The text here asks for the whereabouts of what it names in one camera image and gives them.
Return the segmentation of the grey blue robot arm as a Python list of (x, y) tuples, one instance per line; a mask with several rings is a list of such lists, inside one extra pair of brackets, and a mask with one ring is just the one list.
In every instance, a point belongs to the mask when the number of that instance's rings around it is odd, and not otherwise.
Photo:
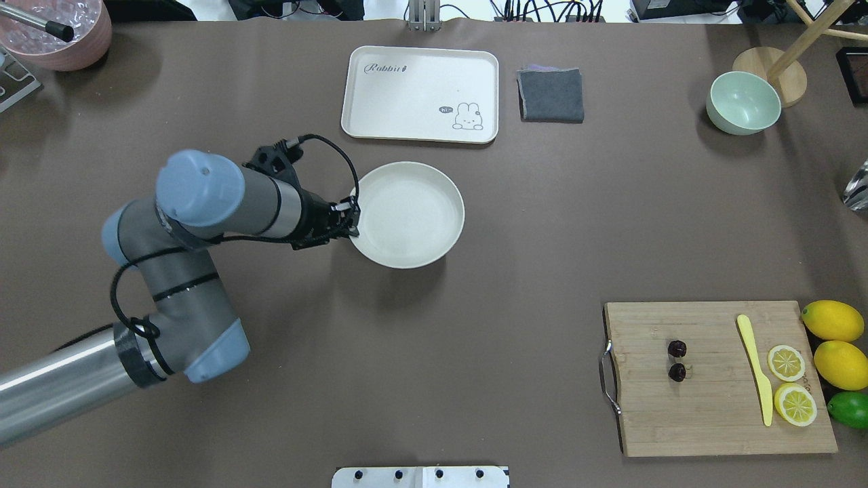
[(9, 447), (175, 373), (214, 379), (248, 357), (241, 319), (209, 247), (232, 240), (294, 249), (357, 236), (359, 187), (338, 203), (302, 188), (294, 155), (261, 147), (245, 165), (198, 150), (171, 155), (155, 196), (103, 225), (118, 263), (109, 291), (117, 320), (2, 376), (2, 445)]

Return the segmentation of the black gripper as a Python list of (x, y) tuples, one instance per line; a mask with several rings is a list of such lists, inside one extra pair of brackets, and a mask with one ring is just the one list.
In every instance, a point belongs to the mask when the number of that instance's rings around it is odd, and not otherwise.
[(356, 195), (338, 203), (326, 203), (313, 192), (301, 192), (301, 215), (292, 231), (292, 248), (322, 246), (338, 238), (359, 236), (361, 208)]

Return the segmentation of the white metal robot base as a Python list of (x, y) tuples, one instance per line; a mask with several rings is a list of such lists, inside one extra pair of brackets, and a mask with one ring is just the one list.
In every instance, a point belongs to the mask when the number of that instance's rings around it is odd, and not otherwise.
[(509, 487), (509, 469), (501, 466), (344, 467), (332, 487)]

